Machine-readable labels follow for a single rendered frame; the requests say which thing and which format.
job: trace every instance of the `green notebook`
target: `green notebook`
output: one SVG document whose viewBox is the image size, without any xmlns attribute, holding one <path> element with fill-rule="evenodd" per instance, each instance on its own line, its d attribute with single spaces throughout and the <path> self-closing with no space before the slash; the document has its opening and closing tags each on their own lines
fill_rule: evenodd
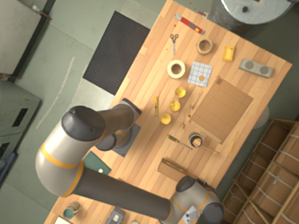
<svg viewBox="0 0 299 224">
<path fill-rule="evenodd" d="M 111 169 L 93 152 L 89 152 L 88 155 L 84 158 L 84 165 L 91 170 L 96 170 L 99 172 L 102 169 L 102 174 L 110 173 Z"/>
</svg>

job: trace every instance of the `floor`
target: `floor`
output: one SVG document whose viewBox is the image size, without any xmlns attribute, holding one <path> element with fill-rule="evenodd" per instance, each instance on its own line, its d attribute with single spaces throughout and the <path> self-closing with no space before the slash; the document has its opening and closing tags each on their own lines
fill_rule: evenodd
<svg viewBox="0 0 299 224">
<path fill-rule="evenodd" d="M 113 95 L 82 79 L 108 22 L 116 10 L 151 28 L 164 0 L 56 0 L 16 85 L 42 100 L 18 148 L 19 157 L 0 190 L 2 223 L 43 223 L 56 197 L 39 182 L 34 163 L 38 147 L 62 115 L 74 105 L 106 109 Z M 210 1 L 177 0 L 191 10 L 209 12 Z M 270 117 L 294 120 L 299 113 L 299 4 L 273 22 L 253 43 L 293 64 L 269 103 Z M 253 130 L 217 188 L 223 199 L 266 125 Z"/>
</svg>

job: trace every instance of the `wooden table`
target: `wooden table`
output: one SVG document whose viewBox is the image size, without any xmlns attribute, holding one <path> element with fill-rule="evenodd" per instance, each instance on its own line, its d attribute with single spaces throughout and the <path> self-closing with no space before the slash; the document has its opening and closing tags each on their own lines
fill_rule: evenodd
<svg viewBox="0 0 299 224">
<path fill-rule="evenodd" d="M 200 35 L 179 22 L 174 17 L 176 13 L 201 27 L 205 30 L 205 34 Z M 179 34 L 175 44 L 177 53 L 174 58 L 173 43 L 169 38 L 171 34 Z M 198 54 L 196 49 L 196 44 L 201 38 L 209 38 L 213 42 L 213 49 L 206 56 Z M 232 62 L 222 61 L 225 46 L 235 46 Z M 271 78 L 261 78 L 239 70 L 243 58 L 273 67 Z M 186 72 L 183 78 L 172 79 L 167 74 L 166 68 L 174 59 L 185 63 Z M 187 83 L 193 61 L 211 65 L 213 70 L 208 87 L 204 88 L 191 114 L 209 92 L 217 76 L 221 76 L 253 98 L 253 102 L 222 145 L 187 123 L 184 130 L 180 129 L 189 105 L 201 91 L 200 87 Z M 157 172 L 158 165 L 164 157 L 173 159 L 187 168 L 191 174 L 205 179 L 216 188 L 290 67 L 291 64 L 285 60 L 221 28 L 184 6 L 168 0 L 110 105 L 113 107 L 123 98 L 128 98 L 142 110 L 142 116 L 137 121 L 142 128 L 134 144 L 125 158 L 113 151 L 104 153 L 96 148 L 91 150 L 112 169 L 110 176 L 121 178 L 134 186 L 165 198 L 172 196 L 177 183 Z M 175 99 L 174 90 L 179 86 L 186 88 L 187 95 L 180 100 L 180 111 L 171 112 L 169 104 Z M 162 125 L 159 117 L 153 116 L 154 96 L 159 97 L 159 115 L 164 112 L 172 114 L 173 120 L 168 126 Z M 220 154 L 216 156 L 205 149 L 190 150 L 166 138 L 167 134 L 171 134 L 183 143 L 187 143 L 187 137 L 193 131 L 200 133 L 205 145 Z M 233 153 L 229 156 L 236 131 L 239 135 Z M 112 206 L 101 202 L 72 195 L 57 200 L 45 223 L 53 223 L 73 200 L 82 204 L 82 211 L 71 220 L 72 223 L 105 223 L 113 209 Z M 130 223 L 133 220 L 142 224 L 158 223 L 157 219 L 126 211 L 123 223 Z"/>
</svg>

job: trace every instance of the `perforated black mat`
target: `perforated black mat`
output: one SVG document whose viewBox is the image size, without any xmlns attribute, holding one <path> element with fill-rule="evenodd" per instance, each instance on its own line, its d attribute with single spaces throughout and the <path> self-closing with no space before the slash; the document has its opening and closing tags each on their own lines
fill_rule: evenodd
<svg viewBox="0 0 299 224">
<path fill-rule="evenodd" d="M 115 11 L 83 78 L 115 95 L 149 32 Z"/>
</svg>

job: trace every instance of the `small gray device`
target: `small gray device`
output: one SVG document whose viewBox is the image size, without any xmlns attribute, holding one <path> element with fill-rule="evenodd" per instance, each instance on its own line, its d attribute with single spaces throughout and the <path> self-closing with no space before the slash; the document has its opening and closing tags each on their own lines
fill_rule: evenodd
<svg viewBox="0 0 299 224">
<path fill-rule="evenodd" d="M 121 210 L 118 207 L 115 207 L 114 210 L 111 212 L 110 216 L 108 217 L 105 224 L 121 224 L 122 220 L 125 217 L 126 212 Z"/>
<path fill-rule="evenodd" d="M 273 72 L 273 68 L 250 61 L 246 58 L 242 59 L 239 69 L 262 76 L 264 78 L 270 78 L 271 73 Z"/>
</svg>

